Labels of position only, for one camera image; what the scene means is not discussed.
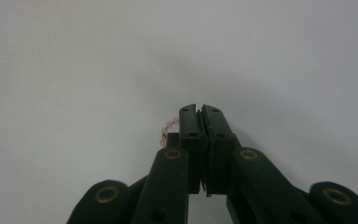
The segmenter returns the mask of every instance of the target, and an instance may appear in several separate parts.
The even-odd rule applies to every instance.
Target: white background
[[[193,103],[295,186],[358,193],[358,1],[0,1],[0,224],[132,184]],[[190,200],[188,223],[229,223],[224,197]]]

